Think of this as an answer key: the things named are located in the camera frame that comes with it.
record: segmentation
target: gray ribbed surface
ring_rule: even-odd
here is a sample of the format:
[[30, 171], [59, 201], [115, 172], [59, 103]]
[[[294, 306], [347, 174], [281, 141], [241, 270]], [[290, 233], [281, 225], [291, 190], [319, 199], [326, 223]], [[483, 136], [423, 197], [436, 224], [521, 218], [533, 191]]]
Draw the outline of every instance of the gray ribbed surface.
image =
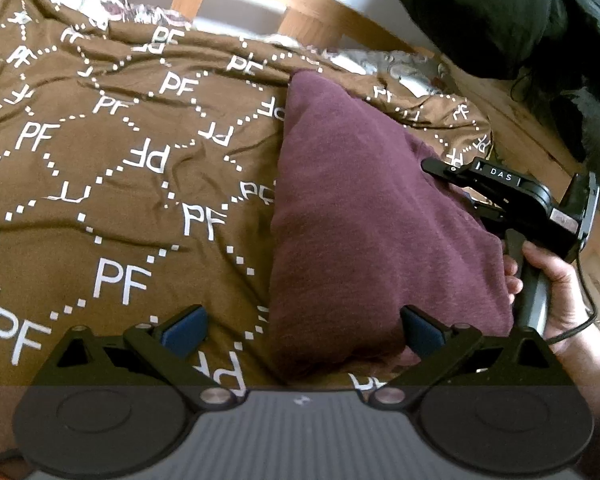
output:
[[[55, 477], [35, 473], [29, 480]], [[484, 480], [440, 458], [400, 413], [355, 392], [250, 393], [200, 417], [170, 457], [127, 480]], [[544, 480], [582, 480], [573, 471]]]

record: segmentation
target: silver screw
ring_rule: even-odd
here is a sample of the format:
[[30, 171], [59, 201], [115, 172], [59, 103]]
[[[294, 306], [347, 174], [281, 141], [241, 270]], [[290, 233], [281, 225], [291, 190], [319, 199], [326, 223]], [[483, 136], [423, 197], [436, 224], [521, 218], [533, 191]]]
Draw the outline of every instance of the silver screw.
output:
[[224, 388], [207, 388], [200, 394], [200, 399], [207, 404], [224, 404], [231, 399], [231, 393]]
[[385, 386], [374, 393], [376, 400], [383, 404], [400, 404], [405, 398], [404, 391], [400, 388]]

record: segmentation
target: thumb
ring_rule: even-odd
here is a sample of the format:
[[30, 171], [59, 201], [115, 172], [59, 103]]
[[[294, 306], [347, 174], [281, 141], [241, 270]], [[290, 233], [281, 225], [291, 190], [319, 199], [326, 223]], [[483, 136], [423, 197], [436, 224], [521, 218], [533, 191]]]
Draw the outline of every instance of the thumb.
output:
[[526, 260], [534, 267], [542, 270], [552, 283], [566, 285], [577, 282], [573, 267], [551, 251], [526, 241], [522, 245], [522, 253]]

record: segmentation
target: black jacket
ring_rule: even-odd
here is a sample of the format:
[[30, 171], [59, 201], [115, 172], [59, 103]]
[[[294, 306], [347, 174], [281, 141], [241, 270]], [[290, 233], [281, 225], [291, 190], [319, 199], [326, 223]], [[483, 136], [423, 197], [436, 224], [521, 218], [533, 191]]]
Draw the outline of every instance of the black jacket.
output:
[[401, 2], [466, 72], [512, 80], [529, 69], [527, 105], [600, 178], [600, 0]]

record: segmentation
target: folded garment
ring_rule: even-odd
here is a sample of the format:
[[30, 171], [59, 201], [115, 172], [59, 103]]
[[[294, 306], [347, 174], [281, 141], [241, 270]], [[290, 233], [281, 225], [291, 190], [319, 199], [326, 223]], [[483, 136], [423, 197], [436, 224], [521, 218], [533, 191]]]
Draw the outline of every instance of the folded garment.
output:
[[293, 76], [271, 224], [269, 345], [282, 376], [390, 362], [405, 351], [405, 304], [509, 333], [501, 241], [459, 189], [421, 170], [429, 156], [409, 129], [336, 83]]

